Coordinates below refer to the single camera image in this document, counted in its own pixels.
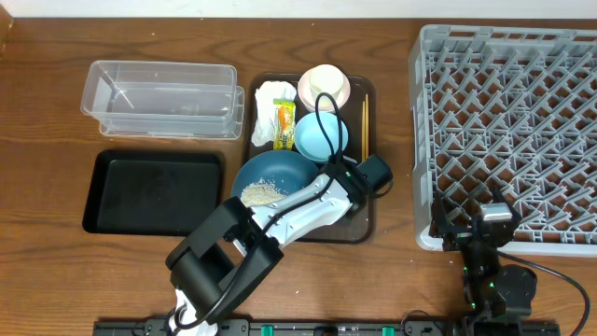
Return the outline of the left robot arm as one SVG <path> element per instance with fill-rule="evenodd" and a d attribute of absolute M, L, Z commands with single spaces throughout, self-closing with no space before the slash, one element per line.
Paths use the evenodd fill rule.
<path fill-rule="evenodd" d="M 378 155 L 358 165 L 331 157 L 307 187 L 264 205 L 237 197 L 220 204 L 166 258 L 177 304 L 167 323 L 174 335 L 214 335 L 283 258 L 283 249 L 358 213 L 393 183 Z"/>

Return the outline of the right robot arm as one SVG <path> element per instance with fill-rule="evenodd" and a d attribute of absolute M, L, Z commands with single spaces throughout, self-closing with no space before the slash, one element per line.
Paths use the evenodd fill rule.
<path fill-rule="evenodd" d="M 448 220 L 443 195 L 432 205 L 432 228 L 443 239 L 445 251 L 458 251 L 463 270 L 465 300 L 472 311 L 453 328 L 459 335 L 521 335 L 521 320 L 532 312 L 536 274 L 516 264 L 502 265 L 499 248 L 514 238 L 521 215 L 499 189 L 482 204 L 465 226 Z"/>

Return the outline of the large dark blue plate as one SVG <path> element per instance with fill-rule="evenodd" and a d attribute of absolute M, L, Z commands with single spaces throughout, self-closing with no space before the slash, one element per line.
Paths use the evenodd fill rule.
<path fill-rule="evenodd" d="M 290 150 L 270 150 L 243 165 L 234 179 L 231 196 L 241 199 L 245 187 L 263 178 L 272 180 L 286 197 L 309 186 L 317 175 L 317 166 L 301 154 Z"/>

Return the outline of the white rice food scraps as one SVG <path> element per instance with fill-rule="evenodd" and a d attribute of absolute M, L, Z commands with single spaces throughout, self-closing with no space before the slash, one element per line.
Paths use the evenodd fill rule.
<path fill-rule="evenodd" d="M 285 195 L 272 180 L 263 178 L 245 187 L 241 193 L 241 201 L 247 207 L 274 203 L 284 197 Z"/>

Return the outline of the yellow green snack wrapper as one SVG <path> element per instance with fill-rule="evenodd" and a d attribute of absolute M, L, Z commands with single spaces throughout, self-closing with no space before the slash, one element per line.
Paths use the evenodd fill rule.
<path fill-rule="evenodd" d="M 294 102 L 274 99 L 274 150 L 291 150 L 295 143 L 295 112 Z"/>

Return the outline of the small light blue bowl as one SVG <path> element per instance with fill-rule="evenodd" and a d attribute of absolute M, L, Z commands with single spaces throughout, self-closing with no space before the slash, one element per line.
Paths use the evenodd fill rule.
<path fill-rule="evenodd" d="M 333 152 L 339 148 L 339 126 L 338 118 L 335 114 L 324 112 L 316 116 L 315 113 L 310 113 L 302 117 L 295 129 L 295 146 L 299 153 L 307 157 L 311 161 L 326 162 L 332 155 L 329 143 L 321 131 L 321 123 L 329 138 Z"/>

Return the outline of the white napkin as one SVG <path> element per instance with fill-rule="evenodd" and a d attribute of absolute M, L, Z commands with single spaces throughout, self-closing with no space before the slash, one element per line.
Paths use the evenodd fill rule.
<path fill-rule="evenodd" d="M 287 81 L 265 81 L 255 93 L 257 100 L 257 121 L 251 142 L 255 147 L 262 147 L 274 139 L 275 115 L 274 100 L 282 99 L 293 102 L 297 89 Z"/>

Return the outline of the cream cup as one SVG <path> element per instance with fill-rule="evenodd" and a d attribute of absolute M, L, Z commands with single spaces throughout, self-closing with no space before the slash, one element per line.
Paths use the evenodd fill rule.
<path fill-rule="evenodd" d="M 335 65 L 320 64 L 310 70 L 308 82 L 313 98 L 322 92 L 337 98 L 344 84 L 344 74 Z"/>

